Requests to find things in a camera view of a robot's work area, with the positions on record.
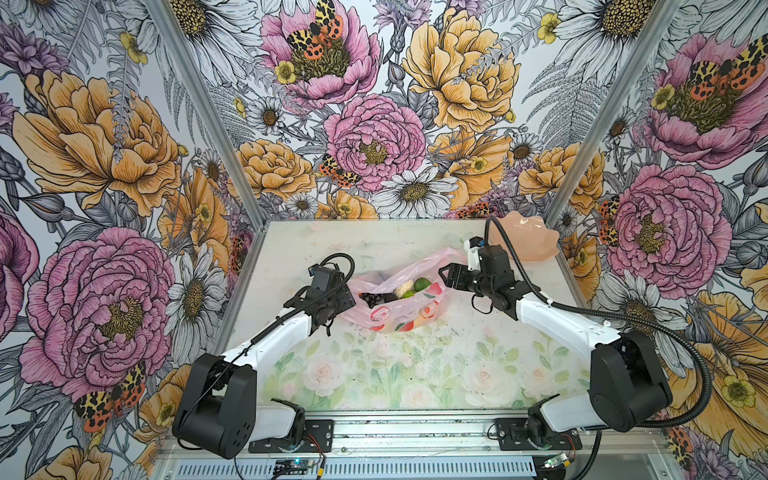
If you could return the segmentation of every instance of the purple flower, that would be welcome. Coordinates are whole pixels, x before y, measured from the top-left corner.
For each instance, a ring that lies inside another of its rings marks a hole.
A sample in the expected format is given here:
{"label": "purple flower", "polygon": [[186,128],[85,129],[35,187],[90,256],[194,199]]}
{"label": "purple flower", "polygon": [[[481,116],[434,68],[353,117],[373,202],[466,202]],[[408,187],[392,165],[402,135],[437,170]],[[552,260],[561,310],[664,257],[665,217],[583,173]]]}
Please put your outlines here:
{"label": "purple flower", "polygon": [[306,60],[294,54],[286,38],[299,30],[307,30],[315,21],[315,6],[310,13],[296,11],[288,16],[266,15],[261,20],[263,65],[275,70],[277,80],[285,85],[290,95],[304,108],[322,108],[328,104],[341,104],[358,93],[366,93],[376,84],[379,74],[381,48],[376,34],[368,36],[361,26],[357,11],[344,9],[336,0],[336,15],[343,22],[340,40],[332,41],[329,54],[316,60]]}
{"label": "purple flower", "polygon": [[56,75],[67,70],[69,59],[34,33],[25,34],[16,24],[0,23],[0,63],[16,70],[22,77],[32,73],[42,76],[51,70]]}
{"label": "purple flower", "polygon": [[718,444],[708,436],[688,430],[694,449],[697,477],[703,480],[739,480],[739,467],[720,453]]}
{"label": "purple flower", "polygon": [[378,191],[382,182],[424,161],[422,121],[410,108],[377,94],[356,97],[325,122],[328,154],[358,174],[357,187]]}
{"label": "purple flower", "polygon": [[24,303],[24,284],[39,261],[29,233],[14,217],[0,211],[0,341],[16,324]]}
{"label": "purple flower", "polygon": [[678,299],[706,285],[728,255],[732,231],[715,180],[692,165],[641,168],[619,197],[617,247],[608,247],[616,273],[629,270]]}
{"label": "purple flower", "polygon": [[13,125],[13,114],[18,108],[8,99],[8,94],[0,94],[0,132],[10,135]]}
{"label": "purple flower", "polygon": [[507,198],[511,196],[512,192],[507,187],[498,187],[480,197],[478,202],[486,202],[492,214],[501,218],[509,213]]}
{"label": "purple flower", "polygon": [[466,10],[467,15],[480,18],[488,7],[488,0],[448,0],[445,9],[455,8],[457,12]]}
{"label": "purple flower", "polygon": [[140,362],[152,375],[170,349],[163,330],[174,280],[163,250],[128,228],[54,253],[29,289],[35,336],[20,357],[22,378],[77,399],[108,391]]}
{"label": "purple flower", "polygon": [[431,0],[379,0],[374,4],[379,14],[376,24],[382,27],[393,23],[405,22],[416,30],[422,23],[429,22],[432,13]]}

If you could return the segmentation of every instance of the daisy center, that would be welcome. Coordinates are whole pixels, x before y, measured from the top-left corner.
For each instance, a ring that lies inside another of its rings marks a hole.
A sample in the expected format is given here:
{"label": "daisy center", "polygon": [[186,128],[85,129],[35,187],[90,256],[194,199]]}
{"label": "daisy center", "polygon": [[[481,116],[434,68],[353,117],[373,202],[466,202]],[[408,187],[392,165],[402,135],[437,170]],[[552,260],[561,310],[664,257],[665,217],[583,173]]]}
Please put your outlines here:
{"label": "daisy center", "polygon": [[265,110],[262,119],[264,120],[264,124],[268,127],[272,127],[277,123],[277,113],[274,110]]}
{"label": "daisy center", "polygon": [[168,427],[174,421],[176,416],[176,405],[173,403],[164,403],[160,407],[160,413],[157,414],[157,426]]}
{"label": "daisy center", "polygon": [[110,339],[114,339],[118,333],[125,335],[126,339],[133,339],[136,330],[144,321],[144,309],[141,308],[141,303],[135,298],[128,297],[121,302],[112,303],[108,308],[111,318],[109,322],[99,327],[101,333]]}
{"label": "daisy center", "polygon": [[669,100],[667,111],[670,116],[694,124],[700,134],[723,125],[730,118],[741,95],[738,90],[727,88],[722,94],[712,94],[705,100],[696,101],[690,96],[692,87],[689,81],[685,82]]}
{"label": "daisy center", "polygon": [[187,318],[195,318],[203,309],[203,283],[199,280],[192,280],[187,287],[187,294],[184,296],[184,312]]}
{"label": "daisy center", "polygon": [[426,184],[405,185],[400,192],[400,200],[415,202],[427,196],[429,188]]}
{"label": "daisy center", "polygon": [[654,223],[651,214],[643,217],[643,220],[640,220],[640,225],[640,233],[635,237],[640,248],[645,253],[658,253],[664,246],[664,238],[661,236],[664,232],[664,225]]}
{"label": "daisy center", "polygon": [[640,31],[656,0],[613,0],[603,12],[603,29],[619,37]]}
{"label": "daisy center", "polygon": [[612,137],[618,137],[619,135],[623,134],[624,131],[627,130],[627,124],[624,123],[624,120],[616,120],[613,125],[611,125],[611,129],[608,131],[608,134]]}
{"label": "daisy center", "polygon": [[515,160],[526,158],[531,153],[531,148],[528,145],[520,145],[512,151],[512,156]]}
{"label": "daisy center", "polygon": [[195,0],[170,0],[170,6],[186,35],[199,35],[205,29],[205,11]]}
{"label": "daisy center", "polygon": [[[654,314],[650,312],[650,309],[638,300],[628,300],[626,308],[627,314],[629,315],[636,316],[637,318],[645,320],[649,323],[658,323]],[[632,326],[636,330],[639,330],[642,333],[648,335],[651,339],[654,338],[654,333],[656,330],[653,328],[640,324],[633,324]]]}
{"label": "daisy center", "polygon": [[366,163],[368,165],[383,164],[388,153],[386,147],[376,140],[372,141],[370,145],[360,142],[359,150],[361,154],[366,156]]}

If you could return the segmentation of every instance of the flower bud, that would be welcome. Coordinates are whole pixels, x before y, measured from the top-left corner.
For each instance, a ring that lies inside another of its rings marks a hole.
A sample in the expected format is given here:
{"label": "flower bud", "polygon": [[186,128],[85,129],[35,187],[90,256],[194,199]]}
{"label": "flower bud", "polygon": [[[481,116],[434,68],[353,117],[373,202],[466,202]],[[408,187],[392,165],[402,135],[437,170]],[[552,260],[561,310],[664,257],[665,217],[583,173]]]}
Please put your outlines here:
{"label": "flower bud", "polygon": [[35,215],[49,223],[72,220],[74,212],[64,204],[64,199],[55,194],[36,194],[20,197]]}

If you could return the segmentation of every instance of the white daisy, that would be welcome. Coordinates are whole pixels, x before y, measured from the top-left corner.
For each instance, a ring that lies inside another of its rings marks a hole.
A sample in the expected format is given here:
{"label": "white daisy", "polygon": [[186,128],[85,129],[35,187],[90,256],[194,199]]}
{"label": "white daisy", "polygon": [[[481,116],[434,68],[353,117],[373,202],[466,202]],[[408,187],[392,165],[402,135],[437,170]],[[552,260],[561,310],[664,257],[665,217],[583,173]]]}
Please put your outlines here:
{"label": "white daisy", "polygon": [[248,124],[263,134],[277,134],[280,128],[286,126],[284,118],[279,98],[258,98],[248,105]]}
{"label": "white daisy", "polygon": [[509,155],[512,157],[512,163],[526,162],[533,160],[533,157],[544,150],[544,144],[534,134],[522,134],[515,137],[512,145],[509,146]]}
{"label": "white daisy", "polygon": [[293,195],[286,200],[286,209],[298,218],[314,218],[317,213],[317,200],[309,194]]}
{"label": "white daisy", "polygon": [[554,229],[560,233],[560,238],[567,238],[574,234],[578,224],[578,212],[571,205],[566,204],[563,211],[554,222]]}
{"label": "white daisy", "polygon": [[296,7],[304,13],[310,13],[310,0],[261,0],[261,9],[264,13],[274,13],[283,8],[285,13],[293,16]]}
{"label": "white daisy", "polygon": [[173,332],[170,356],[174,365],[192,363],[208,350],[219,326],[218,312],[226,299],[224,270],[218,263],[211,268],[214,249],[205,243],[200,248],[197,265],[190,255],[181,257],[181,283],[168,290],[170,302],[165,310],[168,324],[164,334]]}
{"label": "white daisy", "polygon": [[717,31],[717,43],[733,35],[735,47],[746,40],[755,41],[768,32],[768,2],[765,0],[706,0],[701,13],[709,14],[701,24],[701,33]]}
{"label": "white daisy", "polygon": [[584,68],[584,79],[597,75],[598,87],[611,83],[629,56],[655,0],[566,0],[554,29],[566,40],[554,59],[570,62],[567,75]]}
{"label": "white daisy", "polygon": [[453,195],[443,195],[458,188],[457,177],[435,179],[436,165],[419,176],[410,170],[383,181],[384,190],[370,198],[379,215],[389,218],[433,218],[451,207]]}
{"label": "white daisy", "polygon": [[611,128],[608,128],[608,133],[605,134],[605,144],[619,145],[621,139],[627,135],[630,127],[636,120],[637,115],[634,113],[634,110],[624,106],[621,109],[621,114],[611,124]]}
{"label": "white daisy", "polygon": [[[652,283],[647,284],[644,278],[635,278],[627,271],[624,272],[624,278],[613,273],[603,274],[594,295],[594,299],[597,300],[603,310],[629,313],[672,330],[685,329],[688,326],[685,317],[676,310],[658,306],[660,298],[658,286]],[[623,331],[633,328],[625,320],[612,320],[611,326]],[[654,341],[661,358],[675,375],[684,379],[687,374],[686,369],[694,367],[694,361],[690,358],[690,354],[670,337],[650,327],[634,326],[634,328],[645,333]]]}
{"label": "white daisy", "polygon": [[71,0],[3,0],[11,13],[24,20],[28,27],[45,33],[59,34],[76,30],[82,16]]}
{"label": "white daisy", "polygon": [[[170,56],[150,18],[146,3],[156,0],[117,0],[118,11],[126,18],[128,31],[138,48],[157,53],[165,78],[171,73]],[[251,0],[169,0],[184,36],[197,60],[197,67],[211,84],[235,81],[247,76],[243,63],[252,63],[250,51],[260,36],[257,2]]]}

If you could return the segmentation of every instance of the pink peony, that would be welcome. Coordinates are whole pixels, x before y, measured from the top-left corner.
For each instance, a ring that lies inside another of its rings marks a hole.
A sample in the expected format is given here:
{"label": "pink peony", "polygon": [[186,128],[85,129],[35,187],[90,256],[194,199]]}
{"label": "pink peony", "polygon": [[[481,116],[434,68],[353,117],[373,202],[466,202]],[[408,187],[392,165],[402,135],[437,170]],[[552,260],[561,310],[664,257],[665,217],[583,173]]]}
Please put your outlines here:
{"label": "pink peony", "polygon": [[384,180],[424,161],[426,140],[419,116],[377,94],[354,98],[325,123],[328,154],[358,174],[357,187],[378,191]]}
{"label": "pink peony", "polygon": [[[336,0],[336,15],[343,22],[343,48],[349,53],[349,66],[342,75],[325,74],[322,77],[302,78],[286,84],[288,92],[296,102],[305,108],[322,108],[327,104],[340,104],[348,101],[355,94],[366,93],[373,88],[379,73],[379,57],[381,48],[376,34],[368,36],[365,26],[360,25],[360,17],[354,8],[349,13]],[[286,38],[299,30],[307,30],[310,23],[315,21],[315,6],[309,13],[296,10],[296,14],[288,16],[284,10],[279,16],[265,15],[261,21],[262,56],[264,66],[275,68],[281,61],[293,60],[293,49]]]}
{"label": "pink peony", "polygon": [[[705,101],[690,96],[690,68],[698,61],[718,65],[735,58],[748,41],[732,47],[731,38],[718,45],[696,34],[667,63],[656,79],[657,93],[642,135],[654,151],[680,162],[697,162],[706,169],[722,168],[750,151],[768,135],[768,74],[742,91],[715,92]],[[674,87],[674,96],[667,100]]]}
{"label": "pink peony", "polygon": [[619,244],[608,248],[608,261],[616,273],[655,283],[664,298],[696,293],[730,248],[722,204],[715,180],[692,165],[643,167],[619,197]]}
{"label": "pink peony", "polygon": [[29,289],[36,336],[24,345],[22,378],[77,399],[109,390],[141,361],[153,374],[170,349],[163,329],[174,277],[160,247],[128,228],[54,253]]}
{"label": "pink peony", "polygon": [[24,284],[39,261],[38,248],[29,233],[0,210],[0,341],[16,324],[24,303]]}

